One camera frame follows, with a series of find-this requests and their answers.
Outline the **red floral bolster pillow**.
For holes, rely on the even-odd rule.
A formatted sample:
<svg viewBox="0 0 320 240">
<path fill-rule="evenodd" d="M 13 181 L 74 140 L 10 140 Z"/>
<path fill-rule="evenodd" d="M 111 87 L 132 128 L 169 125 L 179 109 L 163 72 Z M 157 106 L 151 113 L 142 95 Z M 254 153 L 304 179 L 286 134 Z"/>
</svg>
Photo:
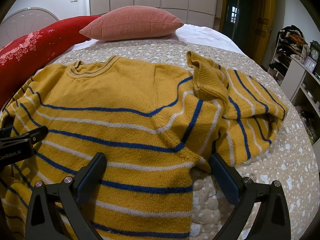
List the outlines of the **red floral bolster pillow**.
<svg viewBox="0 0 320 240">
<path fill-rule="evenodd" d="M 1 49 L 1 106 L 37 70 L 71 46 L 88 40 L 80 30 L 99 16 L 77 16 L 57 21 L 19 37 Z"/>
</svg>

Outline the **white bed sheet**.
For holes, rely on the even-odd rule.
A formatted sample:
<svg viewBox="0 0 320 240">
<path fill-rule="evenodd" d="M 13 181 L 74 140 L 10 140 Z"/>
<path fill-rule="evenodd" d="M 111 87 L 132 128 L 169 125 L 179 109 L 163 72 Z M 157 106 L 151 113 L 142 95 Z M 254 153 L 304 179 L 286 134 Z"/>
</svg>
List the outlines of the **white bed sheet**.
<svg viewBox="0 0 320 240">
<path fill-rule="evenodd" d="M 71 46 L 50 63 L 69 64 L 77 60 L 82 60 L 86 63 L 104 62 L 109 56 L 115 54 L 151 63 L 174 64 L 188 69 L 185 59 L 186 51 L 193 49 L 201 56 L 204 56 L 203 46 L 221 49 L 223 54 L 238 53 L 244 55 L 230 38 L 220 32 L 208 27 L 186 24 L 174 33 L 159 38 L 116 42 L 90 39 Z"/>
</svg>

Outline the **pink knit pillow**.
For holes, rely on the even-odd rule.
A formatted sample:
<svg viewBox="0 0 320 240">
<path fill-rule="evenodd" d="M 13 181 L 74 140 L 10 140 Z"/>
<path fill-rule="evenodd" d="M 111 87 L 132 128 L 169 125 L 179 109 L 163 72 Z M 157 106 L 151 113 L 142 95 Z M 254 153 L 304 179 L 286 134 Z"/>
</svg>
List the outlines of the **pink knit pillow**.
<svg viewBox="0 0 320 240">
<path fill-rule="evenodd" d="M 132 5 L 112 10 L 80 30 L 88 38 L 103 41 L 162 37 L 184 23 L 173 14 L 154 7 Z"/>
</svg>

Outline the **white bed headboard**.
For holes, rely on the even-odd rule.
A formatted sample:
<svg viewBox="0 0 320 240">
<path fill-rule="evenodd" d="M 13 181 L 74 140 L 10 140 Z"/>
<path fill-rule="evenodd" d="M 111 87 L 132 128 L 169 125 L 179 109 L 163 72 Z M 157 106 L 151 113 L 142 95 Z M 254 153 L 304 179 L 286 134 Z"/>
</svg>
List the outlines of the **white bed headboard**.
<svg viewBox="0 0 320 240">
<path fill-rule="evenodd" d="M 21 36 L 45 28 L 58 20 L 46 9 L 28 7 L 19 10 L 1 23 L 1 48 Z"/>
</svg>

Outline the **white shelf unit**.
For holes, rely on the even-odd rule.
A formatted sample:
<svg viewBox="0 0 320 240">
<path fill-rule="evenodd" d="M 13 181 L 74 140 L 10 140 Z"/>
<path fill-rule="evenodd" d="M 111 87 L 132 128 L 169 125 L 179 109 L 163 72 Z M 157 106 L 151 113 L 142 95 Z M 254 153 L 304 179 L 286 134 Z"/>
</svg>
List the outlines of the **white shelf unit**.
<svg viewBox="0 0 320 240">
<path fill-rule="evenodd" d="M 319 79 L 293 58 L 280 87 L 298 112 L 311 144 L 316 144 L 319 141 Z"/>
</svg>

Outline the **wooden door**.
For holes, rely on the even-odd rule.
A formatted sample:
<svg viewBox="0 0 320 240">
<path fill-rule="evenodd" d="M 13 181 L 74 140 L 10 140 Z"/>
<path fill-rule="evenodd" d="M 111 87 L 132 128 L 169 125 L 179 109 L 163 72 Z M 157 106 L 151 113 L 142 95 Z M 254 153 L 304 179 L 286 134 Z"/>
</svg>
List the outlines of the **wooden door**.
<svg viewBox="0 0 320 240">
<path fill-rule="evenodd" d="M 249 36 L 248 56 L 261 65 L 270 41 L 274 17 L 276 12 L 276 0 L 257 0 L 253 14 L 253 27 Z"/>
</svg>

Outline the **black table clock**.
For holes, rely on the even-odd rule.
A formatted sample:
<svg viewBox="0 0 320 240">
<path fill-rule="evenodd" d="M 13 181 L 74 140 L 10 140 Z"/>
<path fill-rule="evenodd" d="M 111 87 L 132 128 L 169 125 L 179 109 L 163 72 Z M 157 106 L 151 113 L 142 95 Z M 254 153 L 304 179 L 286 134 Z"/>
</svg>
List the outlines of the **black table clock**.
<svg viewBox="0 0 320 240">
<path fill-rule="evenodd" d="M 310 53 L 309 56 L 316 62 L 319 60 L 319 55 L 320 55 L 320 44 L 313 40 L 310 43 Z"/>
</svg>

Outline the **beige dotted quilt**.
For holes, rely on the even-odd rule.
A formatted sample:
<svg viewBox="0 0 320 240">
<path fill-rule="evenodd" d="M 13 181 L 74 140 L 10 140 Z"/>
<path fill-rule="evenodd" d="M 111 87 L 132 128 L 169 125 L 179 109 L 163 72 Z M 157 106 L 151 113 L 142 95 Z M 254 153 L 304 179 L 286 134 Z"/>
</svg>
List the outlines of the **beige dotted quilt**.
<svg viewBox="0 0 320 240">
<path fill-rule="evenodd" d="M 239 70 L 257 79 L 272 90 L 287 106 L 289 112 L 273 144 L 257 157 L 238 165 L 237 171 L 257 183 L 270 184 L 279 180 L 287 200 L 291 239 L 300 239 L 312 222 L 319 221 L 319 175 L 316 155 L 303 123 L 293 104 L 276 81 L 235 46 L 219 48 L 174 40 L 134 40 L 103 43 L 90 40 L 67 49 L 52 63 L 70 64 L 81 60 L 85 63 L 105 61 L 111 55 L 152 63 L 167 63 L 190 72 L 185 54 L 192 50 L 208 57 L 226 68 Z M 228 204 L 213 177 L 193 169 L 195 191 L 190 239 L 213 239 L 221 229 L 233 206 Z"/>
</svg>

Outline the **yellow striped knit sweater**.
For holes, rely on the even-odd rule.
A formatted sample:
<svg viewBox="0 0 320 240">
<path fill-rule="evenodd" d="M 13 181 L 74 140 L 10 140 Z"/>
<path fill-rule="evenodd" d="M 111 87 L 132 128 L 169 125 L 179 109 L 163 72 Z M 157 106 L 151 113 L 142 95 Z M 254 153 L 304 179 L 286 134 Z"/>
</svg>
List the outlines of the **yellow striped knit sweater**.
<svg viewBox="0 0 320 240">
<path fill-rule="evenodd" d="M 189 51 L 188 69 L 111 56 L 51 64 L 4 108 L 10 136 L 46 126 L 30 159 L 1 172 L 1 239 L 24 239 L 31 189 L 59 183 L 101 152 L 85 211 L 105 239 L 187 239 L 193 167 L 235 166 L 266 150 L 287 115 L 272 91 Z"/>
</svg>

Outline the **cluttered clothes rack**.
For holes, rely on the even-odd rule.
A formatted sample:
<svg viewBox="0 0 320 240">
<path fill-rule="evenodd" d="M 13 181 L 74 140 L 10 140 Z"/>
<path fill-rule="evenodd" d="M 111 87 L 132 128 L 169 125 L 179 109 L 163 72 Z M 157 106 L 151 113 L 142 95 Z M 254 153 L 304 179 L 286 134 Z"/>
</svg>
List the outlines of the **cluttered clothes rack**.
<svg viewBox="0 0 320 240">
<path fill-rule="evenodd" d="M 304 62 L 308 44 L 303 32 L 295 25 L 280 29 L 277 33 L 276 46 L 271 63 L 268 65 L 270 74 L 280 85 L 289 70 L 292 59 Z"/>
</svg>

